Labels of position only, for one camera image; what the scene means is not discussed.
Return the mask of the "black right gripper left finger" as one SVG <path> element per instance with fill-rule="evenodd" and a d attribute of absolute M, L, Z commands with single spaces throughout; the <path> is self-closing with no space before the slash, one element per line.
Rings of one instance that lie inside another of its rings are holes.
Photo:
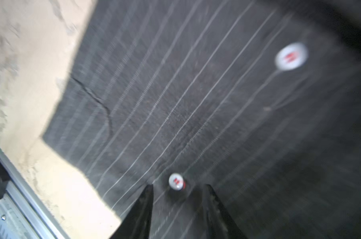
<path fill-rule="evenodd" d="M 153 185 L 147 185 L 111 239 L 148 239 L 153 209 Z"/>

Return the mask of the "dark grey striped shirt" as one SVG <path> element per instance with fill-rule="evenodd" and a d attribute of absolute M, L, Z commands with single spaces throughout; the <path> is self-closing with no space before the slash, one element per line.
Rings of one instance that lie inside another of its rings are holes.
<path fill-rule="evenodd" d="M 150 237 L 361 239 L 361 1 L 98 1 L 43 140 Z"/>

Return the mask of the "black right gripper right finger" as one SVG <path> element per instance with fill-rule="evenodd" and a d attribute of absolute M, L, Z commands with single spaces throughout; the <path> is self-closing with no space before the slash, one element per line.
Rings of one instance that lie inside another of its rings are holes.
<path fill-rule="evenodd" d="M 247 239 L 209 184 L 203 186 L 203 214 L 207 239 Z"/>

